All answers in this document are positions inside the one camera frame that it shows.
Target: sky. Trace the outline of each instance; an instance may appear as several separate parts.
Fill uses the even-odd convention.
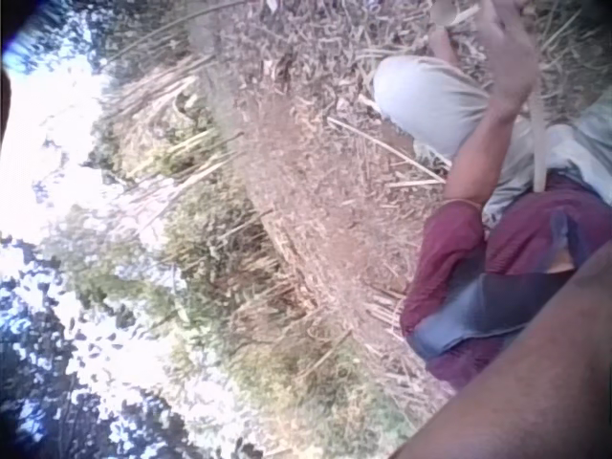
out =
[[[93,147],[90,134],[101,109],[97,102],[104,86],[92,76],[84,56],[66,61],[54,72],[39,69],[28,76],[9,71],[12,104],[0,156],[0,230],[38,243],[50,222],[73,204],[98,207],[105,186],[99,171],[80,167]],[[61,184],[51,190],[54,208],[36,203],[32,184],[57,169],[59,151],[44,148],[53,139],[70,153]]]

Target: skin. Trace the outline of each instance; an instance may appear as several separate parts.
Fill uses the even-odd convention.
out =
[[[513,0],[483,2],[480,29],[495,87],[485,117],[453,163],[447,199],[483,206],[497,184],[514,120],[537,75],[520,6]],[[391,458],[609,458],[611,387],[608,243],[506,352]]]

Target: person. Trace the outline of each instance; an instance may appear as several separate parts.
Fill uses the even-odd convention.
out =
[[[548,128],[547,187],[530,192],[534,140],[520,113],[538,62],[522,3],[482,3],[490,95],[459,70],[443,29],[431,34],[434,57],[389,57],[374,77],[382,113],[452,162],[401,328],[427,370],[456,389],[612,239],[612,88],[572,125]]]
[[[538,68],[522,6],[482,2],[490,96],[444,31],[436,57],[390,57],[375,75],[382,112],[452,161],[401,326],[460,390],[394,459],[611,457],[612,92],[548,129],[548,185],[530,192],[520,112]]]

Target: maroon cloth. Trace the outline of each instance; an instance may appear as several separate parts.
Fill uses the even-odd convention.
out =
[[[488,240],[476,206],[452,201],[438,208],[426,222],[417,273],[404,302],[404,335],[438,311],[453,268],[479,246],[485,248],[486,273],[537,273],[553,242],[551,216],[559,210],[578,225],[588,256],[612,239],[612,208],[557,174],[550,175],[545,192],[526,194],[506,210]],[[503,338],[468,339],[428,361],[427,370],[461,388],[499,354],[503,344]]]

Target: ground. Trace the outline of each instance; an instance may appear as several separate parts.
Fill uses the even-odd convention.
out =
[[[418,427],[451,392],[404,344],[397,316],[441,187],[398,185],[427,176],[364,134],[414,156],[411,140],[373,109],[371,81],[385,56],[427,53],[428,2],[279,3],[274,13],[266,2],[246,2],[193,21],[195,47],[216,55],[203,75],[207,98],[227,135],[245,133],[234,165],[317,314],[339,336],[350,331],[368,371]],[[550,122],[593,101],[611,71],[609,33],[583,22],[578,9],[538,2]],[[469,21],[452,37],[464,71],[486,85],[474,31]],[[441,164],[429,166],[444,174]]]

